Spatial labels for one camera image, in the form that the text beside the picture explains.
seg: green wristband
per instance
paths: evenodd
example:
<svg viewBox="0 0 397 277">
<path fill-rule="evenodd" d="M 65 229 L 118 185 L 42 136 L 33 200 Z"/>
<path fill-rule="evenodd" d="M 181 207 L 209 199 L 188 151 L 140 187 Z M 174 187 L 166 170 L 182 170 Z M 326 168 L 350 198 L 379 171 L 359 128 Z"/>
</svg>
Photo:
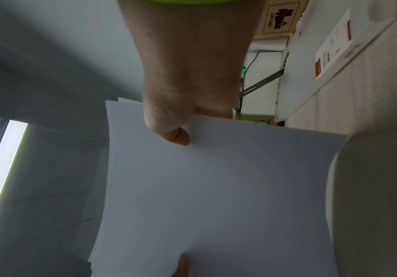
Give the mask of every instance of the green wristband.
<svg viewBox="0 0 397 277">
<path fill-rule="evenodd" d="M 240 0 L 146 0 L 149 2 L 171 5 L 211 5 L 236 2 Z"/>
</svg>

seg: black printed symbol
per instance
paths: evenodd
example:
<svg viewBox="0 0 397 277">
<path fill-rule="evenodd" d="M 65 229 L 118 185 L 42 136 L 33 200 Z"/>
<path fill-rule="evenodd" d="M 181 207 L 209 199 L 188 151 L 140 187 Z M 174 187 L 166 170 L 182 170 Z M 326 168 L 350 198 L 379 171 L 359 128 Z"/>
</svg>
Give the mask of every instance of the black printed symbol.
<svg viewBox="0 0 397 277">
<path fill-rule="evenodd" d="M 275 16 L 275 29 L 280 29 L 282 25 L 288 24 L 285 22 L 285 17 L 287 16 L 292 16 L 293 15 L 293 10 L 289 9 L 280 9 L 277 11 L 276 16 Z"/>
</svg>

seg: wire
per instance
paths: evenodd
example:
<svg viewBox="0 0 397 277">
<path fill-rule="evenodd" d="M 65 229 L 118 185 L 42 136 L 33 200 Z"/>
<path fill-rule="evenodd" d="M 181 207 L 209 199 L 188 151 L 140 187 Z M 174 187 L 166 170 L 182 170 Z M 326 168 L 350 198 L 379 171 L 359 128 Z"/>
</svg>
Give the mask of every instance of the wire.
<svg viewBox="0 0 397 277">
<path fill-rule="evenodd" d="M 256 53 L 255 58 L 253 59 L 253 61 L 252 61 L 252 62 L 249 64 L 249 66 L 247 67 L 246 72 L 244 72 L 244 78 L 243 78 L 243 81 L 242 81 L 242 83 L 241 83 L 241 86 L 242 86 L 242 87 L 244 86 L 244 80 L 246 79 L 247 71 L 249 70 L 249 67 L 252 65 L 252 63 L 256 60 L 256 58 L 258 57 L 258 55 L 259 55 L 259 52 Z"/>
</svg>

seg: brown box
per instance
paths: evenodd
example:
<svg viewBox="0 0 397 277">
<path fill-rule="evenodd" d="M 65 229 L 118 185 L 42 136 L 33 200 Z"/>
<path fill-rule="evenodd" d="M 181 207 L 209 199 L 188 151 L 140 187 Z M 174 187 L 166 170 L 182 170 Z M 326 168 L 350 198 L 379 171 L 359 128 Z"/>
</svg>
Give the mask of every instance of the brown box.
<svg viewBox="0 0 397 277">
<path fill-rule="evenodd" d="M 292 35 L 308 0 L 268 0 L 254 39 Z"/>
</svg>

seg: forearm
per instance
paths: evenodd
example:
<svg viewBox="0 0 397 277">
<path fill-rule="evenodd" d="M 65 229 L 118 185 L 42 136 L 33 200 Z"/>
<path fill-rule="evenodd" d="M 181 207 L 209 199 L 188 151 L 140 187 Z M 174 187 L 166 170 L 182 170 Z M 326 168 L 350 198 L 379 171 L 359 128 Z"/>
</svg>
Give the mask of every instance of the forearm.
<svg viewBox="0 0 397 277">
<path fill-rule="evenodd" d="M 119 0 L 148 82 L 170 93 L 213 94 L 239 84 L 264 1 L 183 6 Z"/>
</svg>

